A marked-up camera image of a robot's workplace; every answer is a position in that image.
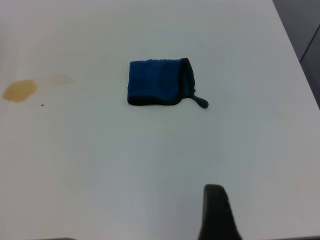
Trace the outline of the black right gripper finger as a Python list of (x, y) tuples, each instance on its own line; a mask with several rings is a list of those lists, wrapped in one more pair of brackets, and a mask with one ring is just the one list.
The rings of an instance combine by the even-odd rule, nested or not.
[(229, 197), (221, 185), (207, 184), (203, 191), (199, 240), (240, 240)]

